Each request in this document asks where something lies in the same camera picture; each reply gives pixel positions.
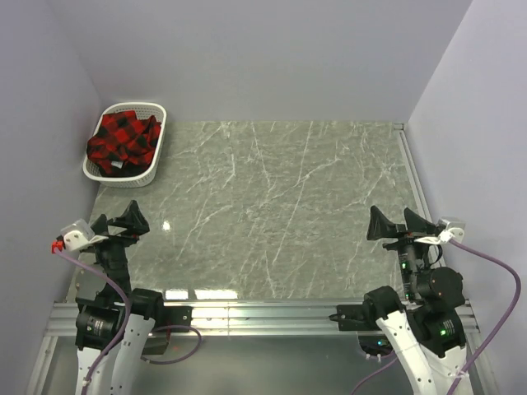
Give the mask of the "red black plaid shirt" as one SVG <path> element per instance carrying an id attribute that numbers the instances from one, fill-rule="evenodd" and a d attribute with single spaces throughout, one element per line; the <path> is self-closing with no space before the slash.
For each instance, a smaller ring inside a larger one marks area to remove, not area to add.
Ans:
<path id="1" fill-rule="evenodd" d="M 139 119 L 126 110 L 105 114 L 86 146 L 87 159 L 106 178 L 127 178 L 147 171 L 161 135 L 155 116 Z"/>

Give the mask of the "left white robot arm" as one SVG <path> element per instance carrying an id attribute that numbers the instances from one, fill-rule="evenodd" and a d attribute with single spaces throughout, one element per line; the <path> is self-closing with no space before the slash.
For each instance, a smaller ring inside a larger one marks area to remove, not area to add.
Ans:
<path id="1" fill-rule="evenodd" d="M 78 394 L 128 394 L 148 335 L 166 320 L 161 292 L 131 286 L 126 250 L 149 232 L 136 201 L 120 216 L 100 215 L 72 232 L 76 249 L 91 253 L 83 270 L 102 280 L 99 290 L 78 295 L 76 339 Z"/>

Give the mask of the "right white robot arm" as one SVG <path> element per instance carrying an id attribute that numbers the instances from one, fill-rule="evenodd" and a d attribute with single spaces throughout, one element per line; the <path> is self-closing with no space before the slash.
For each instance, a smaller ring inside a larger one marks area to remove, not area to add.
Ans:
<path id="1" fill-rule="evenodd" d="M 387 337 L 416 394 L 447 394 L 467 360 L 464 326 L 457 308 L 464 305 L 463 277 L 429 258 L 461 241 L 465 225 L 457 219 L 434 224 L 409 208 L 396 224 L 373 206 L 366 237 L 383 239 L 383 247 L 398 255 L 404 297 L 388 286 L 366 293 L 362 317 L 367 326 Z"/>

